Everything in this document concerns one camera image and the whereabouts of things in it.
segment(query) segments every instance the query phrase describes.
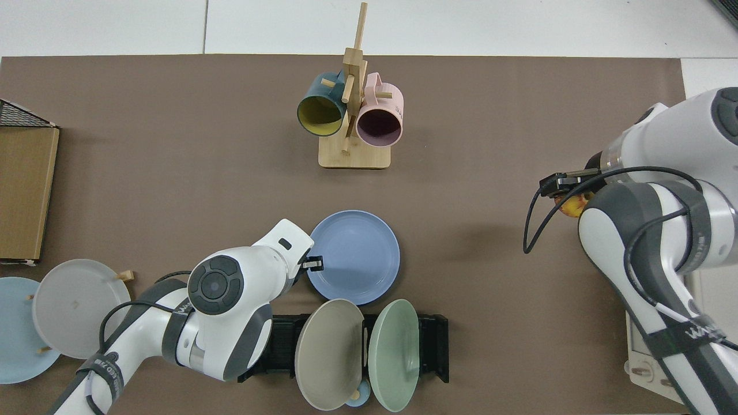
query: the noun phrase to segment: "pink mug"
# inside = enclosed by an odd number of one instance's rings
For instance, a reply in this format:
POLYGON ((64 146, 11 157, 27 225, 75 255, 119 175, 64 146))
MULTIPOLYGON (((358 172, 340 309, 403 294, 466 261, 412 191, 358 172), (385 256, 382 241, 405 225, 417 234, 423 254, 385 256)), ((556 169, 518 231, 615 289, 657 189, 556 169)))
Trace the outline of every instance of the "pink mug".
POLYGON ((402 92, 383 83, 378 72, 367 75, 364 103, 356 117, 356 134, 373 147, 387 147, 402 137, 402 92))

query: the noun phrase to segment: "mug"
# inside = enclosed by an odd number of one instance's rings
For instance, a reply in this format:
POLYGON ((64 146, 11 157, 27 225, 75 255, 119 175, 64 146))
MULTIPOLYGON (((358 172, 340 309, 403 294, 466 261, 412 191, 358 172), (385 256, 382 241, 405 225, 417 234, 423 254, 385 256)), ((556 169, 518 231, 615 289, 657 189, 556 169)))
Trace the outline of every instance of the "mug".
POLYGON ((373 147, 397 143, 402 137, 402 92, 391 83, 383 83, 379 73, 374 72, 367 75, 364 97, 356 117, 356 135, 373 147))
POLYGON ((297 106, 300 125, 321 137, 335 134, 346 113, 346 104, 341 102, 345 86, 343 71, 318 75, 297 106))

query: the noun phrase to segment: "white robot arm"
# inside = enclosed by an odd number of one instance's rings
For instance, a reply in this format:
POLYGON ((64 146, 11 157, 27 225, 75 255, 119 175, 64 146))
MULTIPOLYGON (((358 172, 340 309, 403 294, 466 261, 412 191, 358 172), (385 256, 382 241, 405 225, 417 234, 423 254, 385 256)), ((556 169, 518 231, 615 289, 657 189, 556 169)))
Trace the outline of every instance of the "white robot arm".
POLYGON ((269 302, 286 293, 309 265, 313 243, 283 219, 251 247, 205 258, 187 284, 176 279, 154 284, 80 367, 48 414, 106 413, 148 357, 163 356, 218 380, 243 374, 269 339, 269 302))
POLYGON ((579 217, 582 247, 693 414, 738 414, 738 354, 729 349, 738 346, 679 277, 738 261, 737 108, 738 88, 657 104, 590 160, 594 169, 550 176, 539 191, 601 188, 579 217))

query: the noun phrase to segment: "plate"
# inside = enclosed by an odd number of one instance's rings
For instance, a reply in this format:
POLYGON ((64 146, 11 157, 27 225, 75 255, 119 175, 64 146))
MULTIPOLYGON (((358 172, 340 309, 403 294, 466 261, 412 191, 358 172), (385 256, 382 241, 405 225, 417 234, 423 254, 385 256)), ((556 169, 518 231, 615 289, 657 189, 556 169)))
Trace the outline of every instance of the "plate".
POLYGON ((360 306, 381 297, 400 269, 400 246, 389 226, 363 210, 323 219, 310 235, 310 255, 323 256, 323 271, 309 271, 313 287, 328 299, 360 306))
MULTIPOLYGON (((65 356, 86 359, 99 348, 100 323, 113 307, 131 300, 116 272, 91 259, 56 266, 41 281, 33 300, 33 323, 46 343, 65 356)), ((106 337, 127 309, 110 318, 106 337)))
POLYGON ((305 322, 294 355, 303 396, 316 409, 345 404, 362 381, 364 315, 344 299, 331 300, 305 322))
POLYGON ((56 350, 38 353, 46 343, 33 326, 33 300, 38 282, 28 278, 0 278, 0 384, 38 376, 59 357, 56 350))
POLYGON ((369 383, 379 403, 390 412, 410 402, 420 376, 418 314, 407 300, 386 306, 369 340, 369 383))
POLYGON ((362 380, 356 392, 359 393, 359 397, 356 399, 349 399, 346 402, 347 406, 358 408, 359 406, 364 405, 369 400, 369 396, 371 395, 371 386, 369 386, 369 382, 367 382, 366 379, 362 380))

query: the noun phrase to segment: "wire basket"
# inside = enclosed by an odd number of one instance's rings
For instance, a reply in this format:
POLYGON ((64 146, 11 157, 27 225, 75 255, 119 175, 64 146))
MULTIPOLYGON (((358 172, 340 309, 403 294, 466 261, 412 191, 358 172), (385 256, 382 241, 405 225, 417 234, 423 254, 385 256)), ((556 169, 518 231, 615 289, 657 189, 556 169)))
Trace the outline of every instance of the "wire basket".
POLYGON ((56 124, 33 114, 18 104, 0 100, 0 127, 51 127, 56 124))

